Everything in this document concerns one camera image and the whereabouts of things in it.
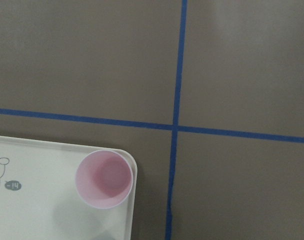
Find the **cream plastic tray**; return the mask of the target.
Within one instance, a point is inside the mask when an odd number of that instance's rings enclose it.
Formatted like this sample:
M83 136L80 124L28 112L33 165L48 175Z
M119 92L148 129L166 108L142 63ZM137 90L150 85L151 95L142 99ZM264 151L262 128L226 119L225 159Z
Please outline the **cream plastic tray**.
M87 205L75 174L81 161L112 150L130 164L134 182L127 199L110 209ZM0 136L0 240L93 240L102 230L131 238L137 163L121 149Z

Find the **grey cup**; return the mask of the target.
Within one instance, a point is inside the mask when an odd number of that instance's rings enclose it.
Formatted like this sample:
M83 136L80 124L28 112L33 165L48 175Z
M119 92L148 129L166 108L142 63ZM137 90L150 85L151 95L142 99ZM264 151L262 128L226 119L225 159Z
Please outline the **grey cup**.
M123 240L124 231L120 229L103 229L93 239L94 240Z

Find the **pink cup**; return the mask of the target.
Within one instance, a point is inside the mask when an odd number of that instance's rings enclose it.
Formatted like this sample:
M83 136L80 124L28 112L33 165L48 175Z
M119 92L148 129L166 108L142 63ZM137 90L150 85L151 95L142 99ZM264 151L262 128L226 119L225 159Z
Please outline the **pink cup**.
M79 197L90 207L107 210L122 204L130 195L134 172L128 161L113 150L88 154L75 173Z

